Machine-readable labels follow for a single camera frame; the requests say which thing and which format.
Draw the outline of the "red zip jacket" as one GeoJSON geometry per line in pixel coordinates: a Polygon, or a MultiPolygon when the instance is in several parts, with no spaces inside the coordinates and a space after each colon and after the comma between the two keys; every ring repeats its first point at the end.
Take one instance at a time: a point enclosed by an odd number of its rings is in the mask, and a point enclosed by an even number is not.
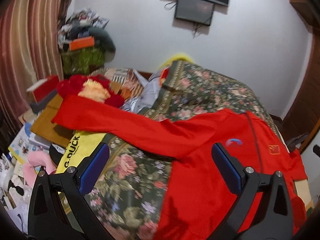
{"type": "Polygon", "coordinates": [[[281,171],[293,208],[293,229],[306,221],[304,202],[294,182],[306,179],[300,153],[289,152],[266,122],[255,114],[223,109],[189,120],[154,121],[79,96],[64,99],[53,122],[86,132],[111,133],[140,150],[172,159],[172,171],[159,222],[144,222],[140,239],[206,239],[236,196],[212,160],[219,142],[244,166],[264,174],[281,171]]]}

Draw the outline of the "pink plush toy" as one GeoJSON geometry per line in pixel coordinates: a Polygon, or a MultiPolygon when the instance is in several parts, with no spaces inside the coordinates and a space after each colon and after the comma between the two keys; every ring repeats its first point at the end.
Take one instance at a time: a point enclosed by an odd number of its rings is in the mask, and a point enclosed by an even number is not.
{"type": "Polygon", "coordinates": [[[44,151],[31,151],[27,155],[27,161],[23,164],[23,175],[26,184],[33,188],[37,173],[37,168],[43,167],[48,174],[54,174],[56,172],[57,166],[53,163],[51,157],[48,153],[44,151]]]}

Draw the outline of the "yellow G.Duck cloth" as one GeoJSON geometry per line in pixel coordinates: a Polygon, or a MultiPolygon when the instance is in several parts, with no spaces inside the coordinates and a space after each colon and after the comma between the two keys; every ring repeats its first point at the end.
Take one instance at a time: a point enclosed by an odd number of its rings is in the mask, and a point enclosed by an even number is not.
{"type": "Polygon", "coordinates": [[[94,155],[93,161],[80,178],[79,192],[90,193],[110,157],[110,149],[103,142],[104,133],[76,132],[68,143],[57,166],[56,173],[63,173],[70,166],[78,167],[84,158],[94,155]]]}

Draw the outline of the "green floral bedspread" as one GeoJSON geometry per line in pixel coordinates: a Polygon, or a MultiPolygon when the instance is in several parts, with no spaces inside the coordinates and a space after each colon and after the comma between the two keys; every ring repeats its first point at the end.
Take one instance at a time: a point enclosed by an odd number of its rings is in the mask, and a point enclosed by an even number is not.
{"type": "MultiPolygon", "coordinates": [[[[162,70],[158,98],[151,108],[145,107],[137,114],[157,121],[177,121],[228,108],[240,114],[250,111],[274,132],[278,131],[244,83],[185,60],[172,61],[162,70]]],[[[121,90],[125,94],[142,92],[130,81],[121,90]]],[[[103,141],[110,147],[111,162],[86,199],[115,239],[152,239],[167,191],[171,162],[143,153],[114,135],[106,134],[103,141]]]]}

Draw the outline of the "brown wooden door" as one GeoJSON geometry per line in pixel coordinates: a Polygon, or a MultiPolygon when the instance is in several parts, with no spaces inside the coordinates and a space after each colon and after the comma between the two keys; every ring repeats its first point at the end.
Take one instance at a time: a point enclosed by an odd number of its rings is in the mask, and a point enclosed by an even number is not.
{"type": "Polygon", "coordinates": [[[299,147],[303,152],[319,131],[319,0],[289,0],[311,32],[308,64],[299,91],[284,118],[285,138],[307,135],[299,147]]]}

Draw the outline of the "red white box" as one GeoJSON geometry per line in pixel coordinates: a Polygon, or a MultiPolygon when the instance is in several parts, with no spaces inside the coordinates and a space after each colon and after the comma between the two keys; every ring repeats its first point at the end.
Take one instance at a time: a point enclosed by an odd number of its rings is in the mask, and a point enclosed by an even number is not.
{"type": "Polygon", "coordinates": [[[49,93],[56,89],[60,79],[57,75],[51,75],[40,79],[32,86],[26,89],[27,99],[29,102],[40,102],[49,93]]]}

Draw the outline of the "red plush bird toy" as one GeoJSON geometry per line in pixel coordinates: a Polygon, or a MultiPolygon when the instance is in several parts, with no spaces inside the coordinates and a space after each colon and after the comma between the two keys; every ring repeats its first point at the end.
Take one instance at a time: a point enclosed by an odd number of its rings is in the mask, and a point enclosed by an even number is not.
{"type": "Polygon", "coordinates": [[[110,84],[111,81],[102,75],[85,76],[76,74],[68,80],[62,80],[57,85],[56,90],[62,98],[75,95],[120,108],[125,99],[116,94],[111,89],[110,84]]]}

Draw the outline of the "grey striped cloth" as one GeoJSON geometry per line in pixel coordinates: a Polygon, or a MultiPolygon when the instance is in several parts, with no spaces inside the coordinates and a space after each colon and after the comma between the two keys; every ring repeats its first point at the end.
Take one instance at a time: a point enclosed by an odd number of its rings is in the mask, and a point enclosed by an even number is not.
{"type": "Polygon", "coordinates": [[[133,70],[134,77],[137,78],[139,83],[142,85],[142,92],[127,99],[121,107],[122,110],[132,113],[139,113],[143,108],[151,108],[159,96],[161,90],[161,73],[162,69],[151,74],[146,79],[137,70],[133,70]]]}

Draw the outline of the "green patterned bag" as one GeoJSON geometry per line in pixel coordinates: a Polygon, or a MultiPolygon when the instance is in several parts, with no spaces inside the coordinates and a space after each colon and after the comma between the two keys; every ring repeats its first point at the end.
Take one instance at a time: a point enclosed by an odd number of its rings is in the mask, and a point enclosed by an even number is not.
{"type": "Polygon", "coordinates": [[[88,75],[105,63],[105,52],[98,47],[61,53],[62,68],[66,75],[88,75]]]}

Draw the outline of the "orange box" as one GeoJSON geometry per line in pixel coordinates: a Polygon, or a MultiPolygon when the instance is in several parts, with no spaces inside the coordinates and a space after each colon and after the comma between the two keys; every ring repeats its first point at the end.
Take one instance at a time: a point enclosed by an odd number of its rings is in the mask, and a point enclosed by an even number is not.
{"type": "Polygon", "coordinates": [[[95,45],[95,38],[93,36],[77,38],[69,44],[70,51],[79,50],[83,48],[93,47],[95,45]]]}

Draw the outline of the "dark green cushion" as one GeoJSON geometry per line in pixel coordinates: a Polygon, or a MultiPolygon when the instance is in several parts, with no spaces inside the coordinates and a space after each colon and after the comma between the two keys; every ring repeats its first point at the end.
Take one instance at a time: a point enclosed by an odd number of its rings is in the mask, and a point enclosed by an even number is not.
{"type": "Polygon", "coordinates": [[[110,35],[102,28],[90,27],[89,35],[95,38],[95,44],[99,46],[105,54],[105,62],[111,62],[116,55],[116,46],[110,35]]]}

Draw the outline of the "striped pink curtain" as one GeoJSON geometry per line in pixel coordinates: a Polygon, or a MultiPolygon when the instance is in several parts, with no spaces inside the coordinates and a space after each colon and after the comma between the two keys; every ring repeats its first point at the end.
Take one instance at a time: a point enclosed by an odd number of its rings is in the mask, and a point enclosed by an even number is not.
{"type": "Polygon", "coordinates": [[[1,16],[1,111],[9,127],[29,107],[26,90],[63,76],[57,32],[72,0],[11,0],[1,16]]]}

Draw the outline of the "clutter pile of papers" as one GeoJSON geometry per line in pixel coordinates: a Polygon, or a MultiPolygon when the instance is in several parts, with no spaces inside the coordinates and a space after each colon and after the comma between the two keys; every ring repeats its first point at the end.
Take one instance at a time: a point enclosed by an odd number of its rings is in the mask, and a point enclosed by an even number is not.
{"type": "Polygon", "coordinates": [[[57,33],[58,48],[63,50],[65,44],[77,39],[80,33],[88,33],[90,27],[105,29],[109,21],[91,8],[74,12],[57,33]]]}

